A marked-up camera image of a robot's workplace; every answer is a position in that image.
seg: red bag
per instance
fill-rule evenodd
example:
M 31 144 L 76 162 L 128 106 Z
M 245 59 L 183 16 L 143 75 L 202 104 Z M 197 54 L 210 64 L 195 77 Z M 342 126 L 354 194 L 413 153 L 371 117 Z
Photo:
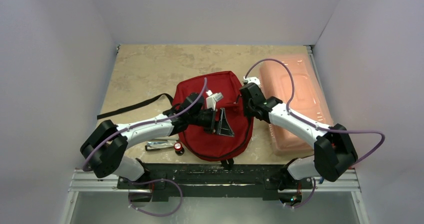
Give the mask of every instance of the red bag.
M 181 142 L 200 159 L 214 162 L 221 161 L 225 168 L 231 168 L 232 158 L 240 155 L 248 146 L 252 137 L 253 117 L 243 114 L 243 101 L 239 89 L 239 79 L 232 71 L 221 71 L 193 77 L 176 86 L 172 105 L 180 104 L 191 93 L 198 93 L 207 78 L 207 88 L 213 93 L 222 93 L 223 99 L 216 103 L 216 109 L 225 108 L 227 121 L 234 132 L 234 137 L 207 133 L 201 126 L 189 125 L 180 132 Z

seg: bag strap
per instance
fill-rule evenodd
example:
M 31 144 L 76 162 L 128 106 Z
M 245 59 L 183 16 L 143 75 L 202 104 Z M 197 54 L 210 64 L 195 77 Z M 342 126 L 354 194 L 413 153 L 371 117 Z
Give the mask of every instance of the bag strap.
M 225 170 L 231 170 L 234 165 L 234 159 L 226 159 L 221 161 L 221 165 L 224 167 Z
M 129 111 L 138 109 L 138 108 L 145 107 L 145 106 L 157 101 L 163 95 L 165 95 L 165 97 L 168 98 L 169 103 L 171 103 L 171 105 L 172 105 L 172 102 L 174 101 L 173 97 L 171 95 L 169 95 L 168 93 L 162 93 L 162 94 L 159 94 L 159 95 L 157 95 L 153 98 L 142 101 L 140 103 L 130 105 L 130 106 L 126 106 L 126 107 L 123 107 L 123 108 L 119 108 L 118 110 L 114 110 L 114 111 L 110 111 L 110 112 L 100 114 L 100 115 L 97 116 L 97 120 L 100 120 L 100 119 L 103 119 L 103 118 L 108 118 L 108 117 L 111 117 L 111 116 L 115 116 L 115 115 L 118 115 L 118 114 L 126 113 L 126 112 L 129 112 Z

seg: beige tabletop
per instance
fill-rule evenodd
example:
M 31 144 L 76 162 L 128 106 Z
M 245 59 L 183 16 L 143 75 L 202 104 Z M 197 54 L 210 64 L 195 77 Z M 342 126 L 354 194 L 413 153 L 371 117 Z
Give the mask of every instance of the beige tabletop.
M 240 80 L 256 61 L 273 55 L 307 53 L 305 46 L 275 45 L 121 45 L 101 113 L 133 105 L 161 93 L 174 96 L 179 82 L 220 71 L 232 71 Z M 258 68 L 249 76 L 258 77 Z M 115 124 L 153 118 L 171 107 L 165 97 L 130 112 L 109 117 Z M 173 149 L 146 152 L 145 143 L 128 149 L 128 157 L 146 163 L 211 163 L 187 148 L 182 156 Z M 268 124 L 255 119 L 247 149 L 236 164 L 285 164 L 299 154 L 276 156 Z

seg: white wall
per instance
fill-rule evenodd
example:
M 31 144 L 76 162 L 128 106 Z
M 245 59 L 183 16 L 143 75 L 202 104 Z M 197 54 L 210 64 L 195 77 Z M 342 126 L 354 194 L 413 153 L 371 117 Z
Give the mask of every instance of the white wall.
M 125 44 L 315 44 L 339 0 L 94 0 Z
M 358 165 L 371 223 L 422 223 L 424 0 L 341 0 L 314 49 L 333 118 L 387 140 Z M 360 155 L 378 136 L 355 135 Z
M 114 43 L 91 0 L 0 0 L 0 223 L 58 223 Z

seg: plastic container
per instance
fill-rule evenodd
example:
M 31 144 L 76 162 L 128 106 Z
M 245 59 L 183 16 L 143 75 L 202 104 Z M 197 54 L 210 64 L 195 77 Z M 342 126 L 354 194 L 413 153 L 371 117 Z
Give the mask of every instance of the plastic container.
M 290 108 L 315 121 L 333 125 L 327 102 L 308 55 L 289 54 L 271 58 L 282 61 L 293 75 L 295 92 Z M 265 61 L 260 66 L 259 74 L 265 97 L 275 96 L 287 103 L 292 94 L 292 85 L 286 69 L 275 61 Z M 311 153 L 312 148 L 288 130 L 272 124 L 269 125 L 269 130 L 275 155 Z

